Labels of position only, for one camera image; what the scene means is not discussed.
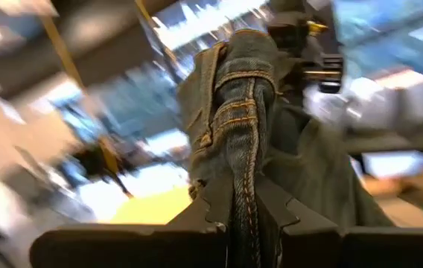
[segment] black machine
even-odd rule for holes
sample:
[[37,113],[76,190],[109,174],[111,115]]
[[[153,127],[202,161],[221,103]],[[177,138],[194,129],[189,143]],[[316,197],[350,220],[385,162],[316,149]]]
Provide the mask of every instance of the black machine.
[[[308,38],[312,23],[319,22],[302,14],[282,19],[271,24],[269,32],[289,57],[301,58],[301,51],[315,41]],[[336,93],[342,57],[320,58],[318,63],[303,60],[290,75]],[[259,225],[267,226],[260,229],[263,267],[423,267],[423,229],[342,230],[265,177],[256,178],[255,195]],[[165,226],[83,224],[47,232],[31,247],[31,264],[33,268],[230,267],[232,196],[232,178],[223,177],[208,183]]]

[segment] jeans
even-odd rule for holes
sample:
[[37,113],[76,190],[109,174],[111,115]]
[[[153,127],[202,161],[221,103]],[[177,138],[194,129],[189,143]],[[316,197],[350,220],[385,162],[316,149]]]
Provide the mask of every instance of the jeans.
[[268,35],[242,30],[198,54],[177,93],[191,143],[192,197],[210,180],[234,178],[232,267],[261,266],[259,173],[344,227],[392,225],[361,188],[338,137],[284,108],[279,80],[291,65]]

